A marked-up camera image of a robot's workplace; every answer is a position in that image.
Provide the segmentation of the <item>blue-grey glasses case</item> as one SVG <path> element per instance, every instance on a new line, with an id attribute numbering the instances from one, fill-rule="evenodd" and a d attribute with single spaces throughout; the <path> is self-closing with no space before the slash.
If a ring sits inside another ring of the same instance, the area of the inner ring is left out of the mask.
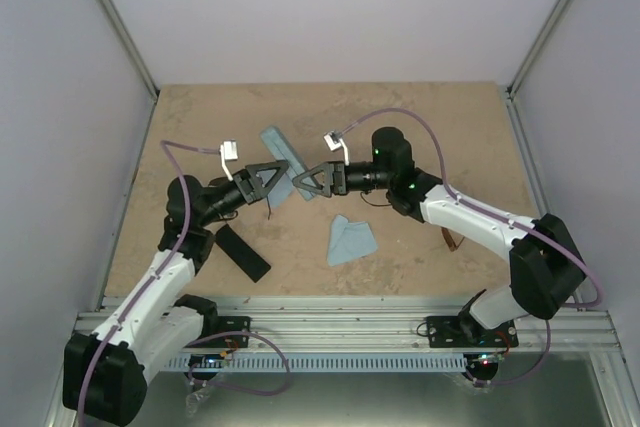
<path id="1" fill-rule="evenodd" d="M 260 138 L 275 160 L 287 160 L 289 162 L 289 169 L 285 175 L 290 178 L 291 182 L 296 175 L 307 170 L 307 165 L 302 157 L 279 128 L 276 126 L 265 128 L 260 133 Z"/>

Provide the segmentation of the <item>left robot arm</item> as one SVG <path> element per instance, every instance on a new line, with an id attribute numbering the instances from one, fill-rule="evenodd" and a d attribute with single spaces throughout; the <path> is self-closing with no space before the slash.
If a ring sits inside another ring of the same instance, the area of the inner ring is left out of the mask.
<path id="1" fill-rule="evenodd" d="M 78 415 L 126 426 L 160 370 L 189 345 L 244 347 L 246 317 L 222 317 L 215 302 L 185 294 L 216 236 L 209 225 L 267 198 L 288 163 L 252 164 L 202 185 L 178 175 L 167 188 L 164 232 L 149 268 L 116 311 L 91 333 L 75 332 L 64 349 L 62 403 Z"/>

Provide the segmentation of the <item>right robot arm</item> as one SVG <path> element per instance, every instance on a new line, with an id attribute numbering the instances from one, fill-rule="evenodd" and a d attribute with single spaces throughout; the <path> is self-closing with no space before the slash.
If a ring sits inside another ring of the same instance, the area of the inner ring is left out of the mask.
<path id="1" fill-rule="evenodd" d="M 507 345 L 514 320 L 552 319 L 585 280 L 579 251 L 560 218 L 517 216 L 464 199 L 443 178 L 415 165 L 411 144 L 395 127 L 376 130 L 371 144 L 371 161 L 324 162 L 297 175 L 294 186 L 324 197 L 383 190 L 399 214 L 454 231 L 509 266 L 505 286 L 478 292 L 455 316 L 427 317 L 431 347 Z"/>

